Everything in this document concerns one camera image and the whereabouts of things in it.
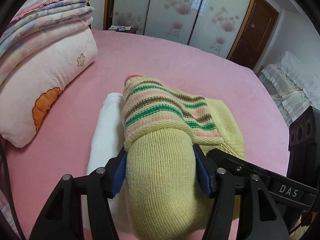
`wardrobe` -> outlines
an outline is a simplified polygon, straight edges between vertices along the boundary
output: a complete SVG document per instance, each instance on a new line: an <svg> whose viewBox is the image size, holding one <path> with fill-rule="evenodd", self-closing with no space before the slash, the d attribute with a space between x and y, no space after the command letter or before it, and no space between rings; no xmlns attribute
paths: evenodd
<svg viewBox="0 0 320 240"><path fill-rule="evenodd" d="M105 28L139 28L137 34L193 46L227 58L252 0L106 0Z"/></svg>

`wooden door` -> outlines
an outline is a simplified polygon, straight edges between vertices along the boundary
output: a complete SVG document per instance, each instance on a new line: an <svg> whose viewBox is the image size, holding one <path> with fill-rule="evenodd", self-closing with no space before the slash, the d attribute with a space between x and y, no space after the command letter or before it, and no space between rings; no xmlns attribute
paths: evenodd
<svg viewBox="0 0 320 240"><path fill-rule="evenodd" d="M253 69L273 30L278 12L265 0L254 0L248 21L230 60Z"/></svg>

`black speaker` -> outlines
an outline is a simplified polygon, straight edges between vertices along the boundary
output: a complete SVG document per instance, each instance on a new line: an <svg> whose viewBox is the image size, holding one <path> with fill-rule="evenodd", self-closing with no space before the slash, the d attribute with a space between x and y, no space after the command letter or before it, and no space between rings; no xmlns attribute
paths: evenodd
<svg viewBox="0 0 320 240"><path fill-rule="evenodd" d="M316 189L319 189L320 176L319 133L320 111L312 106L289 127L290 159L287 177ZM287 207L283 218L288 229L292 229L302 213L303 210L299 208Z"/></svg>

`pink bedsheet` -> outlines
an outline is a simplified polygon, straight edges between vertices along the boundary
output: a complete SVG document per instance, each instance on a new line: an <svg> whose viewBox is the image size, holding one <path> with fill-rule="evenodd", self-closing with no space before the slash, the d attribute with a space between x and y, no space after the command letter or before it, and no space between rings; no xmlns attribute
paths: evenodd
<svg viewBox="0 0 320 240"><path fill-rule="evenodd" d="M128 74L158 78L187 93L221 99L243 136L247 159L285 175L288 128L266 89L245 67L172 41L93 30L99 54L60 95L34 140L8 147L12 193L26 236L59 179L85 175L103 100ZM234 239L236 227L231 237ZM197 232L192 239L201 239ZM132 236L120 235L121 240Z"/></svg>

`yellow knit sweater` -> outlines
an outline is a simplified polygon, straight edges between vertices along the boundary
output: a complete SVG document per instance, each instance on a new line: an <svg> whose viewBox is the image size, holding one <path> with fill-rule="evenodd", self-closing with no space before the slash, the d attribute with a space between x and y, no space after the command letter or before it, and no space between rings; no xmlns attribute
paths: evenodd
<svg viewBox="0 0 320 240"><path fill-rule="evenodd" d="M156 79L129 76L124 87L129 215L140 240L188 239L206 227L213 200L200 190L192 145L245 159L244 142L220 100ZM235 202L234 218L238 216Z"/></svg>

